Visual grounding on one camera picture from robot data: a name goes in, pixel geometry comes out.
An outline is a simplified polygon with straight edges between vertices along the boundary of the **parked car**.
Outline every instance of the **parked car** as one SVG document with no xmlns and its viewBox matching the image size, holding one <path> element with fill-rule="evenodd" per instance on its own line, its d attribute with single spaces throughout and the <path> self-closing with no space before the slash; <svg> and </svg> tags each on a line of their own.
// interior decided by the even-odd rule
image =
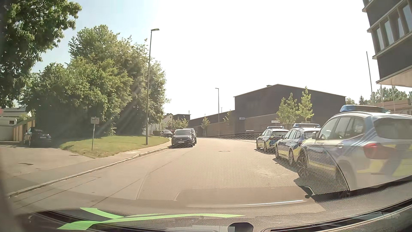
<svg viewBox="0 0 412 232">
<path fill-rule="evenodd" d="M 349 111 L 302 143 L 296 166 L 314 193 L 350 193 L 411 176 L 410 160 L 412 116 Z"/>
<path fill-rule="evenodd" d="M 197 144 L 197 134 L 196 131 L 193 128 L 185 128 L 185 129 L 190 129 L 192 131 L 192 134 L 194 134 L 194 144 Z"/>
<path fill-rule="evenodd" d="M 171 138 L 173 136 L 173 133 L 169 130 L 162 130 L 160 132 L 160 136 L 166 137 L 166 138 Z"/>
<path fill-rule="evenodd" d="M 275 143 L 288 133 L 285 129 L 266 129 L 256 138 L 256 149 L 272 150 Z"/>
<path fill-rule="evenodd" d="M 314 132 L 320 128 L 294 128 L 275 144 L 276 158 L 288 159 L 289 165 L 293 165 L 299 156 L 303 141 L 312 138 Z"/>
<path fill-rule="evenodd" d="M 266 129 L 285 129 L 285 127 L 282 125 L 272 125 L 268 126 Z"/>
<path fill-rule="evenodd" d="M 28 131 L 24 134 L 23 143 L 29 147 L 36 145 L 47 145 L 50 146 L 52 143 L 52 137 L 49 133 L 36 128 L 30 127 Z"/>
<path fill-rule="evenodd" d="M 191 129 L 179 129 L 175 131 L 175 135 L 172 137 L 172 146 L 181 144 L 183 146 L 193 147 L 195 144 L 195 135 Z"/>
<path fill-rule="evenodd" d="M 293 128 L 305 128 L 305 127 L 321 128 L 321 126 L 319 124 L 316 124 L 316 123 L 295 123 L 293 125 Z"/>
</svg>

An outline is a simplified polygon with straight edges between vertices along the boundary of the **lamp post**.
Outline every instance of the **lamp post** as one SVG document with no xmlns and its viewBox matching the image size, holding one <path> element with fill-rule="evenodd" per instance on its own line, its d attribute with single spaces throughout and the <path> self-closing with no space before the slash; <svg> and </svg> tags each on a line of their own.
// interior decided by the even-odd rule
<svg viewBox="0 0 412 232">
<path fill-rule="evenodd" d="M 219 106 L 219 88 L 215 88 L 218 90 L 218 138 L 220 138 L 220 106 Z"/>
<path fill-rule="evenodd" d="M 152 32 L 159 29 L 150 30 L 150 45 L 149 45 L 149 69 L 147 70 L 147 105 L 146 105 L 146 145 L 149 144 L 149 83 L 150 83 L 150 51 L 152 49 Z"/>
</svg>

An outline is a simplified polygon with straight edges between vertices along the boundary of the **tree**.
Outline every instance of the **tree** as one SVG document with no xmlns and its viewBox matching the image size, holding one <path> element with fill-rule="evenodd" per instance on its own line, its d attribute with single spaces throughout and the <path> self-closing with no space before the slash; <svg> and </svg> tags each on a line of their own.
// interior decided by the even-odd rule
<svg viewBox="0 0 412 232">
<path fill-rule="evenodd" d="M 121 109 L 131 101 L 131 84 L 112 60 L 91 64 L 78 57 L 67 68 L 52 63 L 34 73 L 19 102 L 35 110 L 36 124 L 55 137 L 89 137 L 93 116 L 100 118 L 96 136 L 111 135 Z"/>
<path fill-rule="evenodd" d="M 206 135 L 206 128 L 210 124 L 209 120 L 205 116 L 202 120 L 203 135 Z"/>
<path fill-rule="evenodd" d="M 362 97 L 362 95 L 359 98 L 359 104 L 364 105 L 365 104 L 365 99 Z"/>
<path fill-rule="evenodd" d="M 345 104 L 346 104 L 346 105 L 355 105 L 355 100 L 353 100 L 353 99 L 350 98 L 350 97 L 347 97 Z"/>
<path fill-rule="evenodd" d="M 277 119 L 286 125 L 294 123 L 298 117 L 296 101 L 296 99 L 293 99 L 292 93 L 290 93 L 288 100 L 283 97 L 279 110 L 276 112 L 279 116 Z"/>
<path fill-rule="evenodd" d="M 189 122 L 185 118 L 181 120 L 180 125 L 182 126 L 182 128 L 187 128 L 188 124 Z"/>
<path fill-rule="evenodd" d="M 299 111 L 298 114 L 305 119 L 307 122 L 308 118 L 313 117 L 312 113 L 312 103 L 310 102 L 311 95 L 308 93 L 307 86 L 305 87 L 305 91 L 302 92 L 301 103 L 299 103 Z"/>
<path fill-rule="evenodd" d="M 395 98 L 395 101 L 398 100 L 405 100 L 407 98 L 410 98 L 412 95 L 412 92 L 409 92 L 408 94 L 406 91 L 399 91 L 395 86 L 391 88 L 380 88 L 374 92 L 374 94 L 371 95 L 371 99 L 374 99 L 374 103 L 380 103 L 380 102 L 391 102 Z"/>
<path fill-rule="evenodd" d="M 20 0 L 10 5 L 2 35 L 0 108 L 13 106 L 32 67 L 42 61 L 41 54 L 58 46 L 64 30 L 75 29 L 81 9 L 67 0 Z"/>
<path fill-rule="evenodd" d="M 118 39 L 119 33 L 106 25 L 84 28 L 69 42 L 70 54 L 83 57 L 97 64 L 113 61 L 119 73 L 126 73 L 133 81 L 130 92 L 132 100 L 121 110 L 116 121 L 119 134 L 139 135 L 146 125 L 147 104 L 147 45 L 132 44 L 131 37 Z M 169 100 L 165 92 L 166 77 L 159 62 L 150 66 L 149 124 L 156 123 L 164 115 L 163 106 Z"/>
</svg>

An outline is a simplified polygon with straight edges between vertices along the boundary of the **building window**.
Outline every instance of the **building window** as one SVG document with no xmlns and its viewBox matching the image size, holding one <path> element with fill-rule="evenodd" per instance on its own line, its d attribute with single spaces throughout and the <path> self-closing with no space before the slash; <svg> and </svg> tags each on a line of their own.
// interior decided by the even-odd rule
<svg viewBox="0 0 412 232">
<path fill-rule="evenodd" d="M 403 31 L 403 26 L 402 26 L 402 21 L 400 20 L 400 17 L 398 16 L 398 31 L 399 31 L 399 38 L 405 35 L 405 32 Z"/>
<path fill-rule="evenodd" d="M 393 39 L 393 33 L 392 33 L 389 20 L 384 23 L 384 26 L 385 26 L 386 36 L 388 37 L 388 43 L 389 45 L 391 45 L 394 43 L 394 39 Z"/>
<path fill-rule="evenodd" d="M 380 51 L 380 50 L 382 50 L 382 49 L 384 49 L 385 48 L 385 46 L 384 46 L 384 40 L 383 40 L 383 38 L 382 38 L 382 33 L 381 33 L 381 28 L 380 27 L 378 27 L 377 29 L 376 29 L 376 31 L 375 31 L 375 34 L 376 34 L 376 37 L 377 37 L 377 40 L 378 40 L 378 51 Z"/>
<path fill-rule="evenodd" d="M 406 5 L 403 9 L 403 14 L 405 15 L 406 24 L 408 26 L 409 32 L 412 31 L 412 12 L 409 5 Z"/>
</svg>

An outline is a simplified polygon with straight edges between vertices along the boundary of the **traffic sign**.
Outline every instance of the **traffic sign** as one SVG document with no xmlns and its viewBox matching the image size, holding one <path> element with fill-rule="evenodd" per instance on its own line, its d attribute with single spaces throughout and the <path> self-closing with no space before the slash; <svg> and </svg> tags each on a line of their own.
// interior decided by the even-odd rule
<svg viewBox="0 0 412 232">
<path fill-rule="evenodd" d="M 92 117 L 90 119 L 91 124 L 99 124 L 99 122 L 100 122 L 100 118 L 98 118 L 98 117 Z"/>
</svg>

